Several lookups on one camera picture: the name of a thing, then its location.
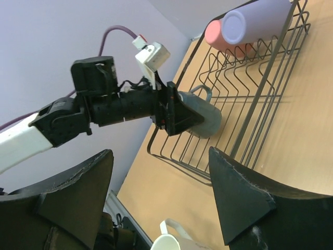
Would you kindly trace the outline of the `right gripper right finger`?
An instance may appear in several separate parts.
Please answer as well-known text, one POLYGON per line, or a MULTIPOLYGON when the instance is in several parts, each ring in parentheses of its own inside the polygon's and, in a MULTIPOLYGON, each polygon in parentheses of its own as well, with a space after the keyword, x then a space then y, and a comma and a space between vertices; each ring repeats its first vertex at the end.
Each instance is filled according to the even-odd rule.
POLYGON ((230 249, 332 249, 332 196, 277 182, 215 147, 209 171, 230 249))

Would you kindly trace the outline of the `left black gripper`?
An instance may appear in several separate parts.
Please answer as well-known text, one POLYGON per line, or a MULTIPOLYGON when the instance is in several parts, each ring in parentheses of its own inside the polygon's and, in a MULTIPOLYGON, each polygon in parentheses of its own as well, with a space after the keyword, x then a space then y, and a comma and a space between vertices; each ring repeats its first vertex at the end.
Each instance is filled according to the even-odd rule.
POLYGON ((150 117, 169 136, 204 123, 200 98, 190 92, 176 92, 175 84, 168 82, 160 90, 146 87, 140 90, 94 96, 89 99, 91 122, 100 127, 124 121, 150 117))

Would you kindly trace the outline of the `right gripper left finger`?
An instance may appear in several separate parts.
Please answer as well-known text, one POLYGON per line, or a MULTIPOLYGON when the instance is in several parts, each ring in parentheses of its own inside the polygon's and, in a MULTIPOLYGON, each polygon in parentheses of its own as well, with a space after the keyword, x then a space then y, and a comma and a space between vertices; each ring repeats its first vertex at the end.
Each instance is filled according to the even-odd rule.
POLYGON ((112 175, 105 149, 1 196, 1 249, 93 249, 112 175))

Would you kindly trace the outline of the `grey ceramic mug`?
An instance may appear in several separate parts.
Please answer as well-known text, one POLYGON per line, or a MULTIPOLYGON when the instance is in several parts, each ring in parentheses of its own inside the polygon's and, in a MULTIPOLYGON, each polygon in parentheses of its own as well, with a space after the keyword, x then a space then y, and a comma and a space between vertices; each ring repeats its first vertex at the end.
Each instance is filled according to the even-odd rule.
POLYGON ((189 92, 179 91, 178 95, 187 107, 193 109, 204 118, 203 123, 193 126, 187 131, 201 139, 207 139, 214 136, 220 129, 222 114, 218 108, 210 104, 212 90, 208 86, 202 84, 189 92), (205 90, 205 99, 194 94, 194 92, 199 89, 205 90))

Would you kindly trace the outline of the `black wire dish rack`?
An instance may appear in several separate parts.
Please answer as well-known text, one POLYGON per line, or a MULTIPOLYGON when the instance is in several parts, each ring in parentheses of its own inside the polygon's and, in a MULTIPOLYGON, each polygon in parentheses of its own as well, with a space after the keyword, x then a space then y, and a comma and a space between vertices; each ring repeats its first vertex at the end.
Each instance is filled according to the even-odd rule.
POLYGON ((205 185, 211 184, 211 147, 254 169, 309 33, 306 5, 292 1, 289 27, 280 37, 255 42, 243 58, 217 51, 200 37, 176 85, 182 91, 198 85, 211 89, 211 104, 222 114, 219 131, 199 139, 187 132, 170 137, 154 130, 148 154, 205 185))

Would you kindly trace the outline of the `pink plastic cup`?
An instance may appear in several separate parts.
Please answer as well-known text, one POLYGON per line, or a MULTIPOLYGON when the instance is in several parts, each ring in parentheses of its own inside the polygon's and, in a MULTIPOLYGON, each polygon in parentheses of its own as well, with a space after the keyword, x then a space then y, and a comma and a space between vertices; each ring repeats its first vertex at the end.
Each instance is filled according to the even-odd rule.
POLYGON ((233 45, 225 41, 222 36, 221 19, 213 20, 207 25, 204 32, 204 39, 216 50, 239 59, 254 55, 253 43, 233 45))

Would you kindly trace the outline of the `purple plastic cup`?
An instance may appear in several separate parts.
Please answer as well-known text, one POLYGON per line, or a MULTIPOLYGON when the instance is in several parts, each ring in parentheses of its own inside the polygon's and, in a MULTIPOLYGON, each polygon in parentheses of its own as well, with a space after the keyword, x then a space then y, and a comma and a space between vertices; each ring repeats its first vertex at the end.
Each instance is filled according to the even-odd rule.
POLYGON ((287 20, 291 2, 261 0, 229 11, 222 19, 222 36, 233 45, 269 40, 279 36, 287 20))

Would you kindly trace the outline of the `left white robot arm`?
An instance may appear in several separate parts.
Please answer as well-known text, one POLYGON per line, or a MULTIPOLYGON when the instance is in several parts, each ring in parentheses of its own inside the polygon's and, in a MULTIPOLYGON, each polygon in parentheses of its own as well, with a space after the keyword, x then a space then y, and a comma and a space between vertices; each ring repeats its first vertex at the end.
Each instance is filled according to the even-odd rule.
POLYGON ((1 172, 81 133, 91 135, 93 123, 104 127, 150 117, 173 136, 204 122, 200 113, 184 104, 173 82, 153 84, 142 77, 124 89, 111 56, 77 60, 71 75, 75 97, 62 97, 1 131, 1 172))

